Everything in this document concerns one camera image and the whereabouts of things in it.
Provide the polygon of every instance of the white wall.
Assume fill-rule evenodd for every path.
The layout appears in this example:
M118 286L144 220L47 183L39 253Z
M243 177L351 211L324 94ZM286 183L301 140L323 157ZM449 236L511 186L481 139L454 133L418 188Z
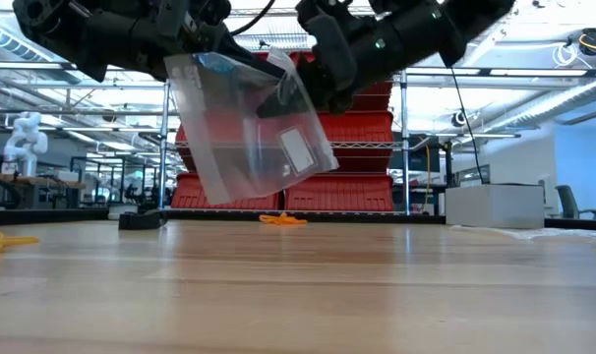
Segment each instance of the white wall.
M9 134L0 134L0 155L3 155L3 147L7 142ZM70 167L71 157L86 156L87 150L85 146L70 139L55 139L49 135L48 152L38 156L39 162L46 162L56 165L61 165L66 168Z
M558 126L556 161L558 184L571 186L580 209L596 208L596 127Z
M545 123L540 130L519 132L521 138L489 141L480 148L480 165L490 165L491 183L537 184L547 181L547 214L559 210L556 171L555 126ZM472 154L456 154L453 172L475 167Z

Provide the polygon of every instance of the white box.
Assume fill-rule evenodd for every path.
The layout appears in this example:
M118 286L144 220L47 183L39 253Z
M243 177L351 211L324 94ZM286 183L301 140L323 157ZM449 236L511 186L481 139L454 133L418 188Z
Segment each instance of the white box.
M450 188L447 224L533 229L545 227L541 186L484 185Z

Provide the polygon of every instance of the ceiling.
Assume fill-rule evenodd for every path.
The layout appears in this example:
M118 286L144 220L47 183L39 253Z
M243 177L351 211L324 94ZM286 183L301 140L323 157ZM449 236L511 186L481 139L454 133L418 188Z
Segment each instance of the ceiling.
M243 9L261 9L268 0L233 0L234 13ZM308 49L315 41L304 33L290 14L298 0L277 0L272 7L273 16L263 18L246 33L237 37L237 41L251 50L259 49L261 39L274 46L291 49ZM542 0L540 6L534 7L531 0L517 0L517 4L508 17L474 40L468 48L466 56L458 63L466 67L494 68L596 68L596 57L572 55L571 50L560 50L562 43L570 35L577 37L583 28L596 27L596 0ZM39 53L43 60L61 61L60 57L26 40L11 13L11 0L0 0L0 29L24 43L28 48ZM368 0L356 0L352 7L356 12L366 12ZM252 20L252 16L237 15L226 20L231 29L236 29ZM13 52L0 47L0 60L24 60ZM438 55L434 55L419 63L423 66L442 67L444 64ZM16 80L30 83L50 83L51 78L43 78L30 73L12 74ZM83 83L93 83L90 79L78 75ZM135 85L154 84L153 79L139 73L109 73L107 81L116 80L119 85L133 83ZM409 127L412 131L443 131L450 127L450 115L459 110L459 99L453 82L444 78L410 78L411 87L407 92ZM488 112L508 110L515 104L527 101L540 95L547 89L566 89L578 85L579 82L567 79L461 79L462 100L472 116L492 116ZM9 92L6 103L11 105L12 99L19 93L14 89ZM39 88L40 93L65 100L64 89ZM163 94L160 86L145 90L92 90L74 89L71 103L83 109L128 109L155 110L161 109ZM400 129L400 89L394 86L390 100L391 109L396 117L393 128ZM158 115L155 117L128 117L119 120L121 126L157 127ZM91 125L103 126L100 117L88 119ZM177 118L171 118L169 125L177 127Z

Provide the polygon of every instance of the white label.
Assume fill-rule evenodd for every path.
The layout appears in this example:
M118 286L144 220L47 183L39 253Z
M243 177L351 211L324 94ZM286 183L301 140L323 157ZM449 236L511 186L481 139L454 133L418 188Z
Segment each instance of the white label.
M282 133L280 141L296 172L300 173L315 164L305 139L297 129L293 128Z

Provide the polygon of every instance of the plastic bag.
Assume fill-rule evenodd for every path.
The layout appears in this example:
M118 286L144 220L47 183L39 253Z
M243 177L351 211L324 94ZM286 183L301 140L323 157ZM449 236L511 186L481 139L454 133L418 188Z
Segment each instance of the plastic bag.
M286 71L283 78L218 53L165 59L189 149L213 205L265 197L338 167L293 62L278 50L268 60ZM275 111L261 118L257 111L271 96Z

